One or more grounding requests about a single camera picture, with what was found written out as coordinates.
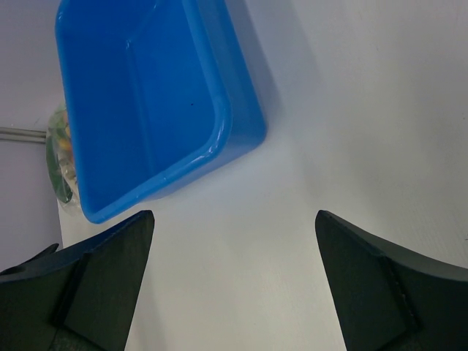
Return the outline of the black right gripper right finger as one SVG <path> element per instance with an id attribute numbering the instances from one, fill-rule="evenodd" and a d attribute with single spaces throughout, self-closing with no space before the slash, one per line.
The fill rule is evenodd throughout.
<path id="1" fill-rule="evenodd" d="M 348 350 L 466 350 L 467 270 L 329 211 L 315 231 Z"/>

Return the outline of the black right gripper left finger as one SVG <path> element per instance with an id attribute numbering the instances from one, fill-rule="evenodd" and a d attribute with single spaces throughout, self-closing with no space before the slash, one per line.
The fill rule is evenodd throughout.
<path id="1" fill-rule="evenodd" d="M 2 350 L 124 350 L 154 215 L 140 211 L 1 272 Z"/>

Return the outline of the clear zip top bag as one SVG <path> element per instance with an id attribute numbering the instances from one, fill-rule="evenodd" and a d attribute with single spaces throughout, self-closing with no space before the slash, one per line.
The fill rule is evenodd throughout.
<path id="1" fill-rule="evenodd" d="M 67 109 L 59 105 L 48 119 L 45 138 L 48 176 L 56 198 L 65 212 L 81 212 L 78 180 Z"/>

